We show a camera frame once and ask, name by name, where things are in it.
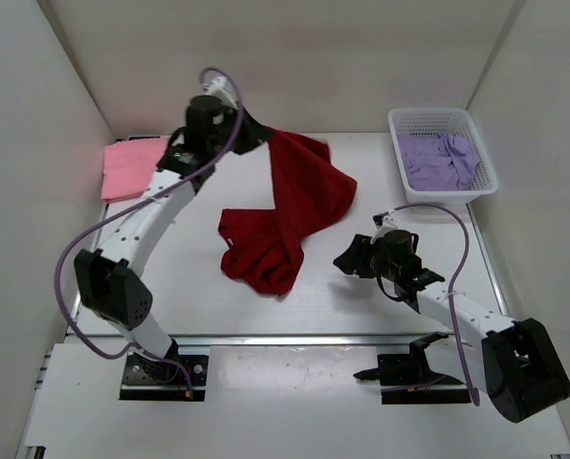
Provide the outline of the red t shirt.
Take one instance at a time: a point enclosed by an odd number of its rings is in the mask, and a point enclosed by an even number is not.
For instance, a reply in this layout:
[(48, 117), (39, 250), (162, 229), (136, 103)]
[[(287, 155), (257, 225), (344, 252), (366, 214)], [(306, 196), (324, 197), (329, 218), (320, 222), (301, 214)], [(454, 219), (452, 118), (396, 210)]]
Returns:
[(228, 245), (221, 270), (262, 295), (286, 295), (304, 260), (305, 238), (335, 225), (358, 183), (332, 165), (327, 143), (275, 130), (268, 142), (274, 207), (226, 208), (218, 232)]

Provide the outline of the pink t shirt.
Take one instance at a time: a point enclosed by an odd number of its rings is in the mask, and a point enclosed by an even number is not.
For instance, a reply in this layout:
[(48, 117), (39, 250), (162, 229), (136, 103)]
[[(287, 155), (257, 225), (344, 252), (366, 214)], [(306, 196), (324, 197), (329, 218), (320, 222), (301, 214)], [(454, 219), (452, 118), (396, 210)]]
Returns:
[(104, 148), (101, 199), (106, 203), (141, 196), (166, 149), (167, 138), (115, 142)]

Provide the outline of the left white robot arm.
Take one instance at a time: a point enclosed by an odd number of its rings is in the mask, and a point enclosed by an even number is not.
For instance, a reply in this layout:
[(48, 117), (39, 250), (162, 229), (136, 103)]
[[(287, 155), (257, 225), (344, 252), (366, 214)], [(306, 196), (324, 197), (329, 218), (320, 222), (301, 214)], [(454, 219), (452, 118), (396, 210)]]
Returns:
[(251, 117), (224, 89), (192, 98), (186, 123), (168, 139), (140, 208), (125, 216), (94, 251), (74, 260), (82, 304), (116, 328), (146, 361), (159, 383), (178, 375), (171, 337), (151, 314), (153, 295), (144, 267), (179, 212), (198, 194), (227, 152), (245, 154), (266, 142), (271, 130)]

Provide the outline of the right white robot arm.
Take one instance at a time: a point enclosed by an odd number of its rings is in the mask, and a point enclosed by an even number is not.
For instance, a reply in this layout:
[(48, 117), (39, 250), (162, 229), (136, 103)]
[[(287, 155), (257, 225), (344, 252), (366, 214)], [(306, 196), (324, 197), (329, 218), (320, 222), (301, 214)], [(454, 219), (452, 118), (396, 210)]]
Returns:
[(423, 266), (418, 237), (403, 229), (378, 238), (358, 234), (334, 259), (347, 275), (394, 287), (389, 299), (445, 326), (412, 341), (405, 355), (380, 356), (358, 381), (379, 381), (386, 390), (415, 390), (446, 378), (485, 393), (508, 421), (519, 423), (570, 397), (570, 380), (546, 328), (484, 308), (449, 289), (447, 280)]

